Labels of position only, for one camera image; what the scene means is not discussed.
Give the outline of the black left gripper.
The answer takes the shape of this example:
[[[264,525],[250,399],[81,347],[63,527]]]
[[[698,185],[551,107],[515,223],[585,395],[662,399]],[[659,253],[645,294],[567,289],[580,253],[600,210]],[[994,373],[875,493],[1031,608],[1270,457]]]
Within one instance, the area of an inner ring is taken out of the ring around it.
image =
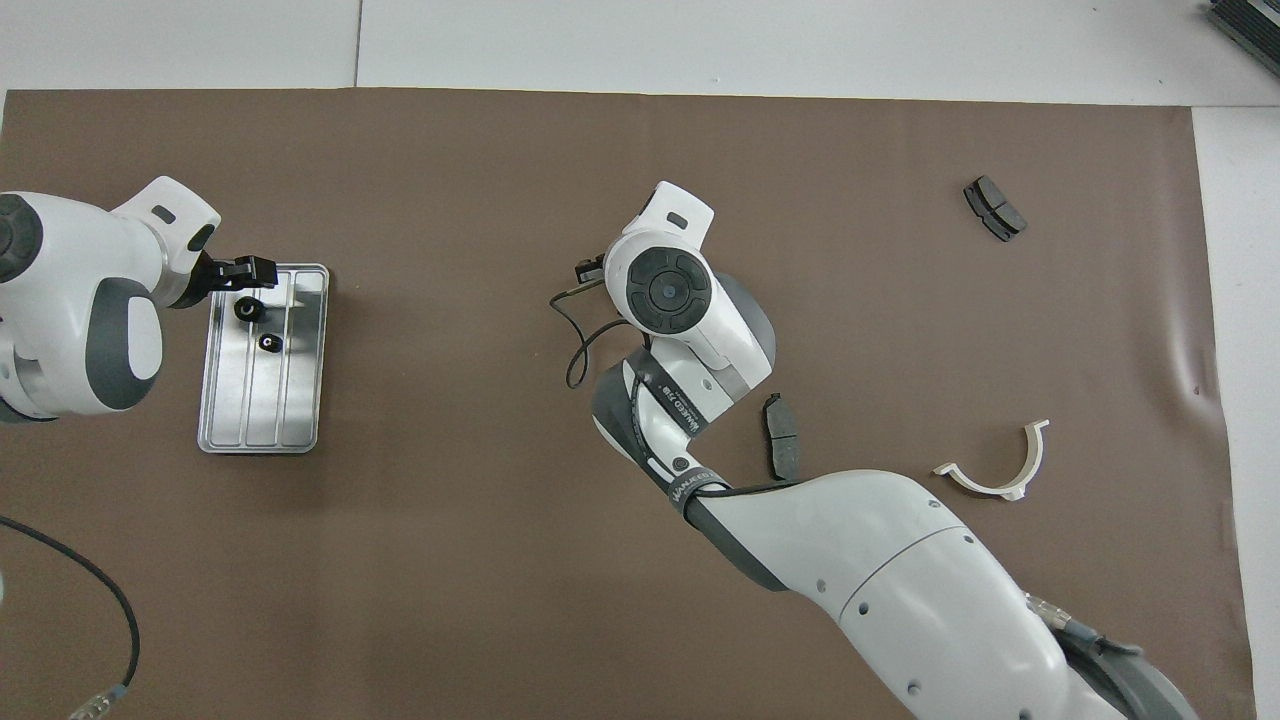
[[[224,261],[214,260],[207,251],[201,251],[189,273],[184,291],[169,305],[169,309],[192,307],[212,291],[274,288],[278,283],[278,269],[273,260],[236,258]]]

